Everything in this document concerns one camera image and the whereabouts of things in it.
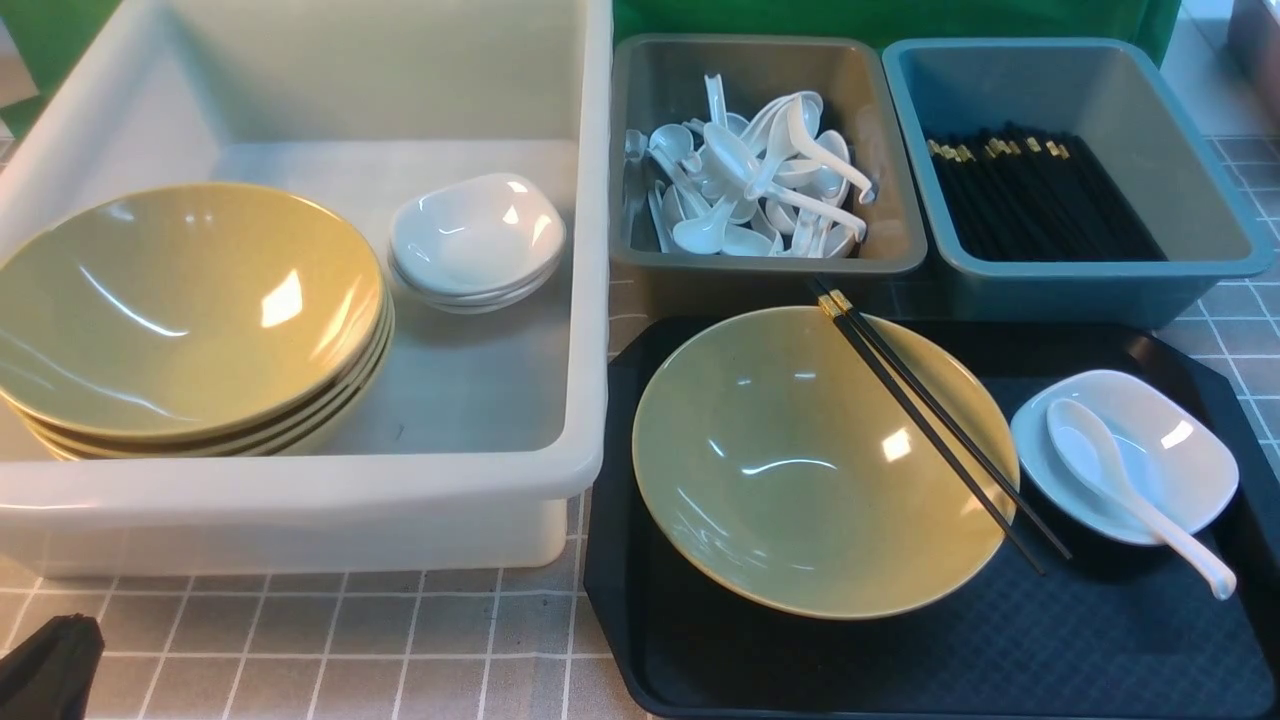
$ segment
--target black chopsticks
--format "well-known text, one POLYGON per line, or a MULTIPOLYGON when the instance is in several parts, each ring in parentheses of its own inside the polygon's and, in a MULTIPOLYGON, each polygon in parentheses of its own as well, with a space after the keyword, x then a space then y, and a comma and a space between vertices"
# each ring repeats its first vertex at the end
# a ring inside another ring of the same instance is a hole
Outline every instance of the black chopsticks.
POLYGON ((835 290, 829 282, 822 277, 810 278, 806 283, 809 290, 813 291, 814 296, 818 299, 818 305, 824 313, 836 323, 836 327, 845 336, 852 348, 863 359, 872 373, 879 379, 879 382, 888 389, 890 395, 897 401, 902 410, 908 414, 913 423, 920 429, 922 433, 929 439, 933 447, 942 455, 947 465, 964 480, 965 486, 969 487, 969 492, 973 493, 978 502, 987 510, 987 514, 1000 525, 1005 536, 1014 543, 1023 557, 1030 564, 1030 566, 1041 575, 1044 574, 1044 569, 1032 555, 1030 550, 1023 543, 1023 541, 1014 533, 1014 529, 1009 525, 1009 520, 1005 519, 1004 512, 996 507, 995 502, 987 493, 983 492, 978 480, 969 474, 960 459, 956 457, 955 452, 947 446, 946 441, 938 434, 933 425, 924 418, 924 414, 911 402, 902 386, 893 378, 890 372, 892 368, 893 373, 902 379, 913 393, 920 398, 920 401, 933 413, 947 430, 960 441, 965 450, 972 454, 978 462, 982 465, 983 470, 987 471, 1000 486, 1000 489, 1009 496, 1014 505, 1027 515, 1027 518, 1036 525, 1036 528, 1044 534, 1044 537, 1053 544, 1053 547, 1062 553, 1062 557, 1070 559, 1071 552, 1062 544, 1062 541, 1048 529, 1048 525, 1041 519, 1041 516, 1032 510, 1029 505, 1018 495, 1018 489, 1014 483, 1005 477, 1004 473, 996 468, 995 462, 982 451, 980 447, 973 441, 972 437, 956 423, 955 418, 937 401, 936 397, 924 387, 915 373, 902 361, 897 352, 884 341, 883 337, 876 331, 874 327, 867 318, 863 316, 856 307, 849 302, 842 292, 835 290))

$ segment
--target teal plastic bin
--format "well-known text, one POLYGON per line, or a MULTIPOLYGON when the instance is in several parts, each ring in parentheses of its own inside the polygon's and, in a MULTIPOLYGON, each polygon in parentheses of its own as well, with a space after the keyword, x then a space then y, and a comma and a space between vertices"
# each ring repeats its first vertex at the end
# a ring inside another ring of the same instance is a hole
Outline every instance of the teal plastic bin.
POLYGON ((914 40, 884 72, 952 313, 979 320, 1167 324, 1275 258, 1155 64, 1111 40, 914 40), (992 263, 960 247, 929 136, 1016 122, 1084 138, 1169 261, 992 263))

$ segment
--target black tray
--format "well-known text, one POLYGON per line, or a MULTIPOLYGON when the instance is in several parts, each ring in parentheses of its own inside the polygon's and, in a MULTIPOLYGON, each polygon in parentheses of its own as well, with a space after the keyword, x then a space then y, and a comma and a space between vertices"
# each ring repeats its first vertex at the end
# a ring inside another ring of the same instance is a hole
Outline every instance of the black tray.
POLYGON ((609 366, 604 466, 584 584, 636 702, 662 717, 1276 717, 1280 484, 1231 386, 1115 325, 908 323, 968 365, 1006 415, 1075 373, 1135 374, 1235 454, 1240 489, 1201 539, 1239 575, 1217 602, 1167 548, 1096 536, 1024 483, 1075 551, 1025 524, 1048 575, 1010 543, 922 610, 833 623, 773 611, 701 575, 657 529, 631 470, 635 407, 658 365, 709 319, 654 324, 609 366))

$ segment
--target white spoon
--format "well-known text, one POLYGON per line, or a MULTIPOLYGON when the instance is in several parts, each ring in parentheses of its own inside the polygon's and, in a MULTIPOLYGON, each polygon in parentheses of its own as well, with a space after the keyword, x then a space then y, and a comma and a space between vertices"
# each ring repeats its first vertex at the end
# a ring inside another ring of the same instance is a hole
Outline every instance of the white spoon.
POLYGON ((724 82, 718 74, 703 76, 707 82, 707 108, 710 110, 712 122, 728 127, 728 110, 724 109, 724 82))
POLYGON ((794 208, 782 205, 777 200, 765 200, 764 217, 782 234, 795 234, 797 218, 794 208))
POLYGON ((755 204, 755 213, 751 215, 751 229, 771 240, 769 258, 776 258, 786 251, 782 246, 782 233, 768 220, 764 210, 760 210, 759 202, 755 204))
POLYGON ((694 152, 694 133, 676 123, 668 123, 653 131, 649 136, 649 154, 653 155, 663 172, 671 176, 668 165, 684 164, 690 170, 700 170, 701 158, 694 152))
MULTIPOLYGON (((837 158, 849 160, 849 145, 845 138, 833 129, 818 136, 818 143, 831 150, 837 158)), ((842 176, 822 168, 810 186, 814 192, 822 196, 822 201, 835 208, 841 208, 849 197, 849 181, 842 176), (831 192, 831 183, 835 183, 835 192, 831 192)), ((844 258, 849 255, 852 242, 861 242, 867 237, 867 223, 859 225, 836 225, 831 220, 822 220, 818 224, 817 250, 819 258, 844 258)))
MULTIPOLYGON (((773 182, 781 184, 782 187, 799 190, 813 183, 814 178, 823 169, 822 163, 817 160, 787 160, 778 167, 777 173, 773 173, 773 182)), ((838 176, 837 179, 840 182, 845 182, 845 178, 838 176)))
MULTIPOLYGON (((727 113, 724 115, 724 119, 730 132, 732 132, 733 135, 741 137, 742 133, 746 132, 746 126, 749 124, 749 122, 742 115, 739 115, 737 113, 727 113)), ((703 126, 705 126, 707 123, 704 120, 694 118, 691 120, 685 120, 681 124, 692 131, 694 135, 703 135, 703 126)))
MULTIPOLYGON (((735 184, 739 187, 746 187, 746 184, 755 178, 760 167, 760 164, 751 155, 751 151, 742 143, 741 140, 728 132, 727 128, 709 124, 705 131, 707 146, 710 149, 710 158, 735 184)), ((795 205, 801 210, 813 210, 818 215, 829 218, 837 223, 854 227, 863 224, 861 220, 838 208, 832 208, 822 200, 815 200, 794 190, 780 187, 776 183, 769 183, 765 187, 764 196, 772 197, 780 202, 786 202, 787 205, 795 205)))
POLYGON ((1235 573, 1133 487, 1115 437, 1101 418, 1068 398, 1055 400, 1048 406, 1046 418, 1053 447, 1082 483, 1128 510, 1181 555, 1208 582, 1213 597, 1231 597, 1235 592, 1235 573))
POLYGON ((787 128, 790 131, 791 143, 795 146, 796 151, 805 158, 818 160, 823 165, 827 165, 844 176, 849 182, 854 183, 854 187, 860 191, 858 201, 863 205, 876 200, 876 190, 870 178, 864 176, 858 168, 837 158, 831 150, 819 145, 809 133, 808 126, 805 126, 804 120, 804 108, 797 105, 787 108, 787 128))
POLYGON ((773 118, 778 114, 783 105, 787 104, 795 96, 800 96, 804 101, 805 120, 813 124, 813 132, 818 132, 818 122, 822 118, 822 95, 813 92, 812 90, 805 90, 796 92, 794 95, 783 95, 781 97, 774 97, 760 109, 759 113, 751 118, 748 123, 746 129, 740 133, 742 143, 746 145, 753 155, 759 156, 764 152, 765 140, 768 138, 769 128, 773 127, 773 118))
POLYGON ((817 240, 817 213, 801 210, 796 217, 796 232, 791 236, 791 254, 796 258, 820 258, 822 246, 814 242, 817 240))
POLYGON ((736 258, 765 258, 773 249, 773 241, 746 228, 728 225, 724 228, 724 245, 721 252, 736 258))
POLYGON ((662 217, 662 196, 667 186, 662 181, 655 181, 649 188, 649 217, 653 218, 653 232, 658 234, 658 249, 663 252, 672 251, 671 228, 667 227, 662 217))
MULTIPOLYGON (((850 161, 849 145, 845 142, 844 136, 841 136, 838 132, 828 129, 827 132, 814 138, 814 142, 829 150, 832 155, 844 160, 845 163, 850 165, 852 164, 850 161)), ((836 170, 826 165, 822 165, 820 163, 818 167, 820 169, 817 173, 814 173, 813 186, 814 188, 818 190, 818 192, 823 197, 835 197, 837 193, 842 191, 844 192, 849 191, 849 181, 845 179, 845 176, 837 173, 836 170)))
POLYGON ((730 200, 726 196, 716 202, 716 208, 709 214, 678 223, 676 229, 672 231, 676 245, 681 250, 692 252, 694 255, 714 255, 719 252, 724 247, 724 233, 730 227, 728 218, 736 206, 737 201, 730 200))
POLYGON ((760 169, 756 170, 751 183, 742 190, 742 196, 748 200, 758 200, 764 195, 764 188, 773 182, 773 176, 778 173, 782 163, 796 154, 796 149, 791 145, 791 129, 785 113, 803 102, 804 100, 800 97, 792 97, 783 105, 785 110, 780 110, 773 118, 773 124, 769 126, 769 140, 764 145, 764 161, 760 163, 760 169))

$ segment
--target stack of bowls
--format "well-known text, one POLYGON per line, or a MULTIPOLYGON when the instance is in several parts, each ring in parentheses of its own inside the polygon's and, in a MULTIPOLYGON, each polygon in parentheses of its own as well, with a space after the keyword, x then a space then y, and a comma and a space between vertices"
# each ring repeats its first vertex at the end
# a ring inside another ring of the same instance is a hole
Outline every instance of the stack of bowls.
POLYGON ((392 225, 393 275, 428 305, 477 315, 545 283, 564 251, 564 222, 532 182, 468 179, 404 204, 392 225))
POLYGON ((0 268, 0 392, 64 460, 301 454, 362 400, 394 322, 333 213, 247 184, 151 190, 0 268))

